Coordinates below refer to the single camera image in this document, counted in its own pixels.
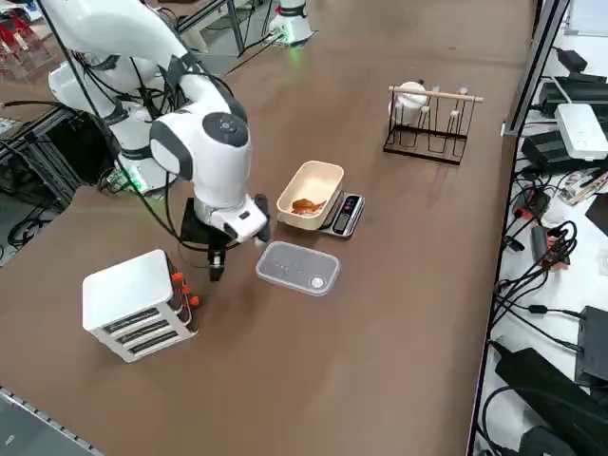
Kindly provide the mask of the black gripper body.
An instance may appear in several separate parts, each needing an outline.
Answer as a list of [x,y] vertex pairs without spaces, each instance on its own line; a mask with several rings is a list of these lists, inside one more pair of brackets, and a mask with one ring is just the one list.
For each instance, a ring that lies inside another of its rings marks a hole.
[[225,252],[238,244],[220,230],[202,223],[194,208],[194,199],[186,201],[180,227],[180,240],[197,252]]

